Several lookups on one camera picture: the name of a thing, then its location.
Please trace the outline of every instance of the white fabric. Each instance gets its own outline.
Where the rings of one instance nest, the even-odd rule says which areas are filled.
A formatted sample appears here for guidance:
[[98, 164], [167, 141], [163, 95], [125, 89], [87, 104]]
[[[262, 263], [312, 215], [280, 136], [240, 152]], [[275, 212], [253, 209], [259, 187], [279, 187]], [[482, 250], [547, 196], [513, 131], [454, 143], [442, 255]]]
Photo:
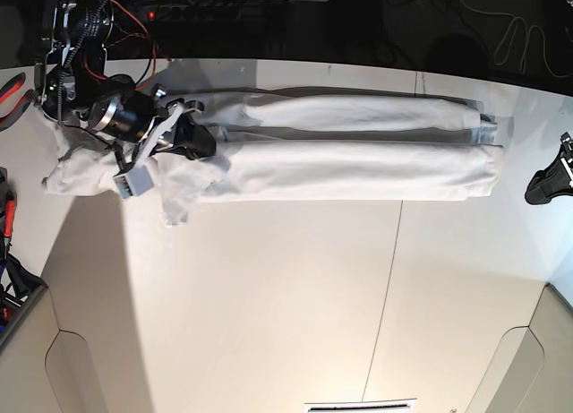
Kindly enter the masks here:
[[[183, 98], [204, 102], [205, 112], [193, 119], [216, 136], [218, 152], [201, 161], [149, 158], [169, 224], [184, 223], [195, 202], [461, 201], [489, 195], [501, 170], [496, 126], [445, 100], [242, 92]], [[53, 131], [68, 149], [44, 181], [47, 192], [113, 188], [110, 151]]]

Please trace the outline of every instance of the pliers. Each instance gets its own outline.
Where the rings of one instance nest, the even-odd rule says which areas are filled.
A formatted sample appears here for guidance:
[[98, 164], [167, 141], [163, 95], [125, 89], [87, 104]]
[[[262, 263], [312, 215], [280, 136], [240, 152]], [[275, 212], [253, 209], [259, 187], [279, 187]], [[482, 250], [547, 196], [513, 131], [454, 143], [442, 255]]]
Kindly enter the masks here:
[[[2, 104], [9, 96], [16, 93], [23, 84], [26, 82], [26, 74], [20, 73], [13, 77], [8, 83], [6, 83], [2, 89], [0, 89], [0, 104]], [[32, 89], [28, 90], [13, 110], [4, 117], [0, 117], [0, 132], [5, 131], [10, 126], [14, 125], [16, 121], [24, 114], [26, 109], [30, 106], [30, 103], [34, 100], [36, 92]]]

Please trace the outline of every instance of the white cable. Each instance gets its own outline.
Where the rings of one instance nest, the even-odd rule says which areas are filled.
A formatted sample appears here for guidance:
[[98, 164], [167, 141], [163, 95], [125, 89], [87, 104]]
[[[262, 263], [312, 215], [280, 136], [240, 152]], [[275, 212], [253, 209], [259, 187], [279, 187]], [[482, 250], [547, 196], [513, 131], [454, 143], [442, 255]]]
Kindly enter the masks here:
[[[543, 31], [543, 29], [538, 26], [538, 25], [532, 25], [530, 27], [527, 27], [527, 22], [523, 17], [520, 16], [516, 16], [515, 14], [512, 13], [494, 13], [494, 12], [485, 12], [483, 10], [477, 10], [476, 8], [470, 7], [469, 5], [466, 4], [466, 1], [464, 0], [459, 0], [459, 2], [469, 11], [474, 12], [474, 13], [478, 13], [478, 14], [484, 14], [486, 16], [501, 16], [501, 17], [509, 17], [511, 19], [511, 22], [509, 23], [505, 33], [503, 34], [503, 37], [500, 40], [500, 44], [498, 44], [498, 46], [495, 48], [495, 52], [493, 52], [493, 62], [497, 65], [497, 66], [502, 66], [504, 65], [506, 62], [508, 62], [509, 59], [509, 54], [511, 53], [511, 49], [513, 47], [513, 42], [514, 39], [516, 37], [517, 34], [517, 30], [520, 28], [520, 24], [523, 24], [523, 28], [524, 28], [524, 32], [526, 34], [526, 41], [523, 47], [523, 52], [521, 54], [521, 58], [519, 59], [519, 73], [521, 74], [525, 74], [526, 73], [526, 68], [527, 68], [527, 48], [529, 47], [529, 41], [531, 39], [531, 33], [533, 32], [533, 30], [539, 30], [539, 32], [541, 33], [542, 36], [542, 40], [543, 40], [543, 62], [545, 63], [545, 68], [547, 68], [547, 71], [549, 72], [549, 74], [551, 74], [553, 77], [555, 77], [556, 79], [564, 79], [566, 77], [571, 77], [573, 76], [573, 73], [568, 73], [568, 74], [556, 74], [553, 72], [553, 70], [550, 68], [549, 63], [547, 62], [547, 48], [546, 48], [546, 37], [545, 37], [545, 32]], [[511, 32], [511, 38], [509, 39], [509, 43], [508, 43], [508, 49], [507, 49], [507, 53], [505, 54], [505, 56], [503, 57], [502, 60], [498, 60], [499, 58], [499, 53], [501, 51], [501, 48], [506, 44], [506, 41], [508, 39], [508, 36]]]

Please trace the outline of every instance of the white table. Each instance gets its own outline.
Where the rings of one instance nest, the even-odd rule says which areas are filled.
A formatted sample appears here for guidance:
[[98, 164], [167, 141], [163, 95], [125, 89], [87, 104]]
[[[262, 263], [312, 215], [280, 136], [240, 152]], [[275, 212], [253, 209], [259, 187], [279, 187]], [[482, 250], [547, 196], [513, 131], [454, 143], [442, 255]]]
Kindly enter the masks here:
[[[144, 67], [110, 63], [107, 73]], [[531, 207], [523, 193], [555, 157], [573, 99], [345, 65], [181, 60], [159, 70], [181, 91], [471, 99], [509, 121], [509, 146], [492, 197], [467, 202], [205, 205], [188, 227], [166, 228], [152, 192], [125, 204], [77, 200], [64, 224], [71, 200], [41, 194], [54, 161], [27, 114], [0, 144], [20, 196], [13, 250], [41, 273], [64, 224], [44, 276], [60, 324], [89, 341], [112, 410], [133, 410], [130, 400], [149, 391], [158, 412], [404, 398], [418, 398], [423, 413], [465, 411], [504, 332], [528, 325], [544, 282], [568, 268], [573, 200]]]

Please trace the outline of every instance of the black clamp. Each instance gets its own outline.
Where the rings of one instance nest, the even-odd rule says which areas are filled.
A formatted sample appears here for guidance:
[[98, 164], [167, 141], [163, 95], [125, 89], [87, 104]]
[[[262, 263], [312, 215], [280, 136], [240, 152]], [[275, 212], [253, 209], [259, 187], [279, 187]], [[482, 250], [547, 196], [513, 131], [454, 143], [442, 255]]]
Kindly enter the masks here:
[[541, 205], [563, 195], [573, 196], [573, 142], [568, 133], [561, 136], [557, 158], [543, 171], [537, 171], [529, 182], [526, 201]]

